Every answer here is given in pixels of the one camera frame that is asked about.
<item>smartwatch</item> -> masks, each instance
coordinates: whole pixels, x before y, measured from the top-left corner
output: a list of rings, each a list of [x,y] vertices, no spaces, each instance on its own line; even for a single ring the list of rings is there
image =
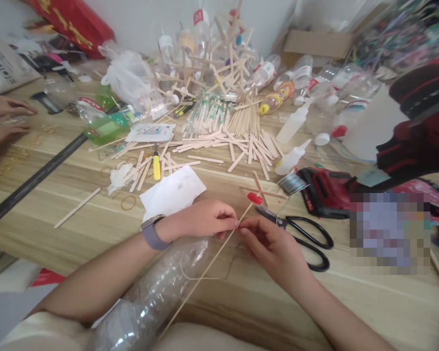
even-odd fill
[[[172,244],[162,241],[155,230],[155,224],[165,217],[165,215],[159,214],[143,222],[143,224],[141,225],[141,233],[143,234],[146,242],[152,249],[162,251],[164,249],[167,249]]]

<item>gray watch band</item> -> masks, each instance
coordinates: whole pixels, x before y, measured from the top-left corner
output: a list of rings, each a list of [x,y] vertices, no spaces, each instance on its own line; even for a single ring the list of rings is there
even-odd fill
[[[167,249],[172,244],[165,243],[160,239],[158,233],[156,233],[154,222],[150,223],[146,228],[143,228],[141,233],[143,234],[146,242],[152,249],[162,251],[164,249]]]

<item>screwdriver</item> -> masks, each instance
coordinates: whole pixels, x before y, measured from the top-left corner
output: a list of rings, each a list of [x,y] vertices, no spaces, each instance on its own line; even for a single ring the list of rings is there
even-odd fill
[[[153,152],[153,179],[161,179],[160,155],[158,154],[158,144],[155,143],[155,151]]]

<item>hand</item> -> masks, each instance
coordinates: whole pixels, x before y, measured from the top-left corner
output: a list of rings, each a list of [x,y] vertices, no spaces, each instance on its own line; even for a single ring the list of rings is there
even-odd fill
[[[298,243],[286,230],[263,216],[248,218],[239,227],[249,252],[290,296],[296,297],[314,279]]]
[[[13,140],[19,134],[29,133],[30,126],[26,123],[17,123],[13,126],[0,127],[0,146]]]
[[[0,96],[0,117],[16,115],[35,115],[38,111],[24,101]]]
[[[234,209],[219,200],[197,202],[156,223],[156,232],[164,242],[181,236],[208,236],[218,233],[223,239],[227,231],[239,225]]]

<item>black scissors handle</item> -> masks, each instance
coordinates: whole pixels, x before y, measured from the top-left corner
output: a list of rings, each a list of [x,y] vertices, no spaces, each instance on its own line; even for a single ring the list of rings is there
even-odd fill
[[[299,216],[286,216],[286,219],[288,220],[288,224],[291,224],[294,228],[296,228],[296,230],[298,230],[302,235],[304,235],[306,238],[308,238],[310,241],[312,241],[314,244],[316,244],[317,246],[326,249],[326,250],[330,250],[331,248],[333,248],[333,239],[330,236],[330,234],[317,222],[306,218],[306,217],[299,217]],[[303,221],[303,222],[307,222],[312,224],[314,227],[316,227],[325,237],[326,242],[325,243],[321,243],[320,241],[318,241],[317,239],[315,239],[313,236],[311,236],[308,232],[306,232],[303,228],[301,228],[299,225],[297,225],[294,221],[298,220],[298,221]]]
[[[310,263],[307,263],[307,266],[309,267],[310,270],[315,271],[315,272],[325,272],[326,270],[328,270],[330,268],[330,261],[328,260],[328,257],[322,251],[320,251],[314,245],[311,245],[308,242],[305,242],[304,240],[298,239],[295,236],[293,236],[293,238],[299,244],[307,247],[308,249],[311,249],[312,251],[314,251],[316,254],[318,254],[321,257],[322,263],[319,266],[315,266],[315,265],[312,265]]]

